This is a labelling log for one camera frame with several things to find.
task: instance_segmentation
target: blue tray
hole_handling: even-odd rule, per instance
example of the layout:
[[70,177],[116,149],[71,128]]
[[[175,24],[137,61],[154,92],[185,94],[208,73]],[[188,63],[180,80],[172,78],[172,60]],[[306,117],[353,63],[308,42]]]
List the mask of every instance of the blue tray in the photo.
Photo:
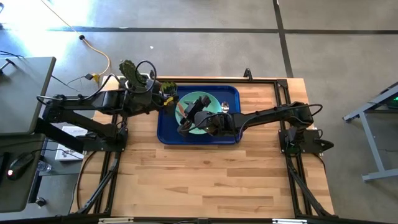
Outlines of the blue tray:
[[[239,102],[239,92],[233,86],[227,85],[190,85],[178,86],[178,95],[180,99],[188,93],[194,91],[204,91],[222,103],[227,101],[229,104],[229,113],[240,113],[241,104]],[[166,115],[164,110],[159,112],[157,122],[157,138],[164,144],[171,145],[189,145],[189,144],[234,144],[233,136],[213,137],[209,134],[188,134],[183,137],[177,132],[179,124],[175,120],[174,113]]]

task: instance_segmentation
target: computer mouse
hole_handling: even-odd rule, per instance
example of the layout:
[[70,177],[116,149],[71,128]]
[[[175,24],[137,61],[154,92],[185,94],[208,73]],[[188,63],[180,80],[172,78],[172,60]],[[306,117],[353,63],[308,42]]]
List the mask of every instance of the computer mouse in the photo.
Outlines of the computer mouse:
[[8,168],[7,179],[17,180],[24,174],[28,165],[33,161],[34,156],[30,152],[23,152],[19,155]]

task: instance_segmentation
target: orange object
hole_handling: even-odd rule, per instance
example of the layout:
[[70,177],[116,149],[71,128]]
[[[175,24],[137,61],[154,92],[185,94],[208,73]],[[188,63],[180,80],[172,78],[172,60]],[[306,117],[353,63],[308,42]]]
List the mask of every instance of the orange object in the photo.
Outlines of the orange object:
[[181,103],[177,103],[178,109],[180,110],[180,114],[186,118],[187,116],[184,113],[184,108],[182,107]]

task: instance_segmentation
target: paper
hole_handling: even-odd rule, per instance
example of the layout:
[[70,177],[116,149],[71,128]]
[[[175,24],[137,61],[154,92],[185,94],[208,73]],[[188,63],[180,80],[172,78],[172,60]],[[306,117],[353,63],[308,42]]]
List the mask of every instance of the paper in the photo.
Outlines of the paper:
[[[74,137],[84,136],[85,134],[87,134],[86,129],[83,129],[81,127],[76,127],[76,126],[64,126],[64,127],[62,127],[62,131],[65,131],[66,133],[68,133]],[[75,152],[61,144],[58,144],[57,149],[63,149],[65,152],[70,153],[73,156],[63,152],[62,150],[58,150],[55,155],[56,161],[74,161],[74,160],[79,160],[78,158],[83,159],[82,154]]]

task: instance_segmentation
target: yellow cable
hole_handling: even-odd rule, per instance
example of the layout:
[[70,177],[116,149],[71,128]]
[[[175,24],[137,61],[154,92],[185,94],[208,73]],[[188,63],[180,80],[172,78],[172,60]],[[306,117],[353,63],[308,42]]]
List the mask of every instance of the yellow cable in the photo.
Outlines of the yellow cable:
[[[44,2],[44,0],[41,0],[41,1],[42,1],[42,3],[43,3],[48,9],[50,9],[50,10],[52,11],[60,20],[62,20],[63,23],[65,23],[69,28],[71,28],[71,30],[75,31],[78,35],[81,35],[81,33],[77,32],[71,25],[69,25],[66,21],[64,21],[54,10],[52,10],[52,8],[51,8],[49,5],[47,5],[47,4]],[[88,41],[87,41],[86,39],[83,38],[82,41],[83,41],[89,48],[93,49],[95,52],[98,52],[98,53],[100,53],[101,55],[104,55],[104,56],[106,57],[106,59],[108,60],[108,66],[105,68],[105,70],[104,70],[103,72],[101,72],[100,74],[98,74],[99,77],[102,76],[102,75],[104,75],[105,72],[108,71],[109,67],[111,66],[111,60],[109,59],[109,57],[108,57],[104,52],[102,52],[102,51],[100,51],[100,50],[94,48],[93,46],[91,46],[91,45],[88,43]]]

